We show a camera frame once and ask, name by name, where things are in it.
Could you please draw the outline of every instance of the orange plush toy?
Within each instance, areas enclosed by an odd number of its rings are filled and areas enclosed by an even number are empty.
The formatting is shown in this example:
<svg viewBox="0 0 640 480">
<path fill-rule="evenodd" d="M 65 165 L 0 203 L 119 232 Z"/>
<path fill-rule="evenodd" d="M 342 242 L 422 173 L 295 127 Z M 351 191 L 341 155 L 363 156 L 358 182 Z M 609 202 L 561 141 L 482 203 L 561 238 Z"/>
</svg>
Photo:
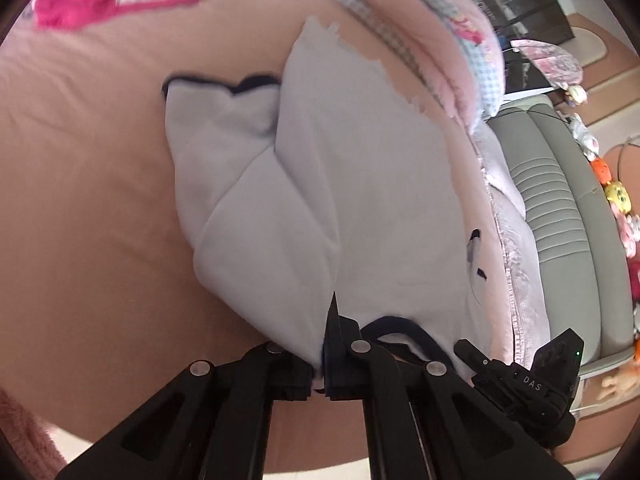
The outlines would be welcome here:
<svg viewBox="0 0 640 480">
<path fill-rule="evenodd" d="M 593 173 L 596 174 L 596 178 L 601 186 L 606 186 L 613 180 L 611 177 L 611 170 L 609 165 L 603 158 L 597 157 L 590 162 Z"/>
</svg>

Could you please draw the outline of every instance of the white plush toy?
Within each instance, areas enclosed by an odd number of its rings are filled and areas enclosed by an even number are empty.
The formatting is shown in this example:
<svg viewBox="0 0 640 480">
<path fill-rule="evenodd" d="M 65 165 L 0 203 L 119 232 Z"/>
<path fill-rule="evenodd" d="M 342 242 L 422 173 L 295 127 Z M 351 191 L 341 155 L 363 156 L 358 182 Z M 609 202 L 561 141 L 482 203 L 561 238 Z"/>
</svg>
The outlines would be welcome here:
<svg viewBox="0 0 640 480">
<path fill-rule="evenodd" d="M 571 114 L 569 116 L 569 129 L 574 136 L 575 142 L 580 144 L 584 156 L 590 162 L 595 160 L 600 155 L 600 145 L 598 144 L 598 139 L 589 133 L 580 115 Z"/>
<path fill-rule="evenodd" d="M 631 227 L 631 237 L 635 242 L 640 242 L 640 216 L 638 215 L 627 215 L 626 223 Z"/>
</svg>

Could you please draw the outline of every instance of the pink floral fan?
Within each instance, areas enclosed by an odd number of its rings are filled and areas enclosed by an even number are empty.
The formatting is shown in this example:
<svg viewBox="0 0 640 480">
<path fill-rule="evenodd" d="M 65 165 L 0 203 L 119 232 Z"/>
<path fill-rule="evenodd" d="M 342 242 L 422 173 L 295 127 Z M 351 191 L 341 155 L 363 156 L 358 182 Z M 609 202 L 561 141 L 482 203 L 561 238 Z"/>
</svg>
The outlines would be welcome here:
<svg viewBox="0 0 640 480">
<path fill-rule="evenodd" d="M 535 40 L 513 40 L 511 46 L 529 58 L 552 86 L 567 90 L 569 86 L 581 83 L 582 66 L 564 48 Z"/>
</svg>

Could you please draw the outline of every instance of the pink fluffy rug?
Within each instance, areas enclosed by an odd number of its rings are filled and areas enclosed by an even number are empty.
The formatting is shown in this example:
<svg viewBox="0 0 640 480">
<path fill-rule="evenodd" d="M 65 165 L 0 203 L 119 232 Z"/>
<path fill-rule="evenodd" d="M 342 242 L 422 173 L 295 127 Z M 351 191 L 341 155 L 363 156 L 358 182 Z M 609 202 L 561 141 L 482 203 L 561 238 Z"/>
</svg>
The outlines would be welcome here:
<svg viewBox="0 0 640 480">
<path fill-rule="evenodd" d="M 43 424 L 2 388 L 0 431 L 35 480 L 54 480 L 66 465 Z"/>
</svg>

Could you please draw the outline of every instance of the navy blue trim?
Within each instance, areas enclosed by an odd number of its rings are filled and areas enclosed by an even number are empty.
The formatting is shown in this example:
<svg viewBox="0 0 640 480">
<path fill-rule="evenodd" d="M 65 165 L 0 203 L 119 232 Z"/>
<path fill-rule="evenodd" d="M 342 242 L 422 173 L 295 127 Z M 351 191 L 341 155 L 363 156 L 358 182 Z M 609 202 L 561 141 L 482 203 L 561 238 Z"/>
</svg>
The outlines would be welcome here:
<svg viewBox="0 0 640 480">
<path fill-rule="evenodd" d="M 197 74 L 173 74 L 169 76 L 164 83 L 162 83 L 162 93 L 164 94 L 164 98 L 166 99 L 166 95 L 169 91 L 169 85 L 174 81 L 187 81 L 189 83 L 197 83 L 201 85 L 216 85 L 223 86 L 227 90 L 229 90 L 233 95 L 242 94 L 244 92 L 249 92 L 250 90 L 254 90 L 256 88 L 260 88 L 261 86 L 268 85 L 279 85 L 280 81 L 275 76 L 271 74 L 253 74 L 245 77 L 239 82 L 237 85 L 233 85 L 226 81 L 220 81 L 217 79 L 211 79 L 207 77 L 203 77 Z"/>
<path fill-rule="evenodd" d="M 442 347 L 428 332 L 415 321 L 397 316 L 385 316 L 372 321 L 360 330 L 364 339 L 375 341 L 379 337 L 389 334 L 404 334 L 414 341 L 422 350 L 425 357 L 432 361 L 440 361 L 455 370 L 453 361 Z"/>
</svg>

